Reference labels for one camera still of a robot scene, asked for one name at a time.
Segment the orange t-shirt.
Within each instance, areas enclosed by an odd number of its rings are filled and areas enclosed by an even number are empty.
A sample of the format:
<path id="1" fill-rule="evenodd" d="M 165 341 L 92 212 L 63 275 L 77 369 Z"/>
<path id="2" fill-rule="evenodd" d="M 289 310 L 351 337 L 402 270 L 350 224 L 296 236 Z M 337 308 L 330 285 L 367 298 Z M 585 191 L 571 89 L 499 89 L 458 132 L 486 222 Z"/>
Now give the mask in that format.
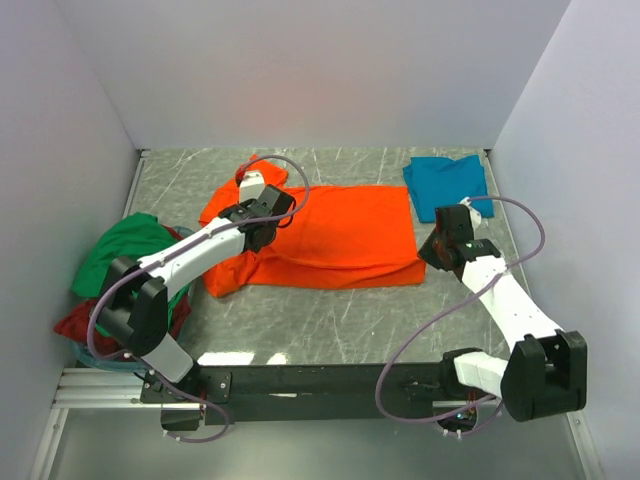
<path id="1" fill-rule="evenodd" d="M 417 285 L 424 281 L 409 193 L 402 186 L 289 187 L 288 172 L 263 160 L 253 170 L 304 201 L 292 224 L 259 252 L 247 251 L 202 276 L 213 297 L 245 285 L 356 289 Z"/>

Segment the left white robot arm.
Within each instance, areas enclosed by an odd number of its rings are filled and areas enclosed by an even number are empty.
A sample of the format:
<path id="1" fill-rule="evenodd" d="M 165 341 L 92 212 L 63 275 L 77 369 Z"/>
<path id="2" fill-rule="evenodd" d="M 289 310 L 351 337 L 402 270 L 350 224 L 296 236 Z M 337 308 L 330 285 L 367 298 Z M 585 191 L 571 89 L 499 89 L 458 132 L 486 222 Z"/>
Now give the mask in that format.
<path id="1" fill-rule="evenodd" d="M 97 353 L 94 332 L 99 326 L 164 381 L 173 399 L 204 400 L 200 365 L 169 333 L 169 301 L 212 267 L 271 244 L 279 224 L 289 223 L 303 205 L 267 185 L 258 197 L 221 210 L 205 227 L 164 250 L 136 261 L 116 258 L 90 314 L 91 352 Z"/>

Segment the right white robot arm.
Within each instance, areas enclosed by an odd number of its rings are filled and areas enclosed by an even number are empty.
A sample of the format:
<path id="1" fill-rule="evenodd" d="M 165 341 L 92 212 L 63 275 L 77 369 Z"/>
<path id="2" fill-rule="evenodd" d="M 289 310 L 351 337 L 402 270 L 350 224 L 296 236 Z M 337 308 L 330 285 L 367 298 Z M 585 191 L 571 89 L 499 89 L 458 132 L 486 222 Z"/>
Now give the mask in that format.
<path id="1" fill-rule="evenodd" d="M 452 399 L 472 388 L 493 395 L 518 422 L 583 409 L 586 340 L 549 318 L 511 274 L 497 247 L 476 238 L 477 217 L 464 204 L 437 208 L 435 228 L 418 254 L 429 266 L 454 273 L 478 295 L 510 356 L 502 360 L 478 348 L 447 352 L 440 362 L 440 390 Z"/>

